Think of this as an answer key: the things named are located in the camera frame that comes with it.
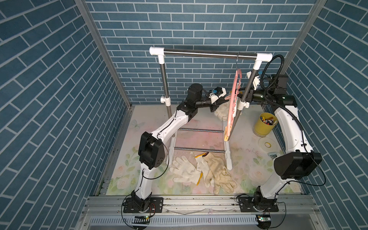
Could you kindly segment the pink clip hanger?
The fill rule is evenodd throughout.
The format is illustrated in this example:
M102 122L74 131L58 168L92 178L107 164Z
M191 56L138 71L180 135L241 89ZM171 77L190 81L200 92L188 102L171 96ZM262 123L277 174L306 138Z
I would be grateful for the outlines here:
M238 68L238 59L239 55L237 55L236 58L236 72L235 72L235 78L233 81L233 86L231 90L230 96L227 96L226 99L229 100L229 112L228 112L228 119L227 119L227 125L225 127L224 132L224 141L229 141L231 132L234 126L235 117L236 117L236 111L237 111L237 101L238 101L238 94L241 87L241 79L242 79L242 71Z

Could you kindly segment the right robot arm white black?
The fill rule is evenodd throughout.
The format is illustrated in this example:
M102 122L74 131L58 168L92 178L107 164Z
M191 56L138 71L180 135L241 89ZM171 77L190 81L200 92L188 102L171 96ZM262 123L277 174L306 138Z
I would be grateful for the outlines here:
M254 203L275 203L280 192L290 183L299 183L322 162L322 155L315 152L304 135L299 120L297 102L286 95L286 85L276 77L264 88L250 89L246 102L259 102L273 106L285 142L285 154L274 159L274 172L254 193Z

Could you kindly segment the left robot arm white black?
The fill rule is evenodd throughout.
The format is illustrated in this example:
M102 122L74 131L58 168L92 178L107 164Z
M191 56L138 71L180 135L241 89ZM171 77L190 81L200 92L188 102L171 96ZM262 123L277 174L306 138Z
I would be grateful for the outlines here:
M146 202L152 195L152 182L155 169L170 157L166 149L167 141L184 125L186 125L198 112L199 108L209 107L212 112L221 104L227 102L226 89L217 87L209 92L199 83L192 84L187 90L184 99L176 108L174 114L156 130L151 133L144 132L140 138L139 161L140 177L137 188L132 197L139 202Z

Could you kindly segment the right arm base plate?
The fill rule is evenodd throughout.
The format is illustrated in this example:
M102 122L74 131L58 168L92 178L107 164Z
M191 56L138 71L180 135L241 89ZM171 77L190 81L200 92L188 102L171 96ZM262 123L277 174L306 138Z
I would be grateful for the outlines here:
M275 200L259 197L241 196L237 198L241 212L279 212Z

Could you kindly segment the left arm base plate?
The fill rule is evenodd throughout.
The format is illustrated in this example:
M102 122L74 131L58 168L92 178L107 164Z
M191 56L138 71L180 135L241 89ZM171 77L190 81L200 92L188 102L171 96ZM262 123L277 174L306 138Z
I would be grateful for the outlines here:
M128 197L123 203L124 213L162 213L163 197L149 197L145 200Z

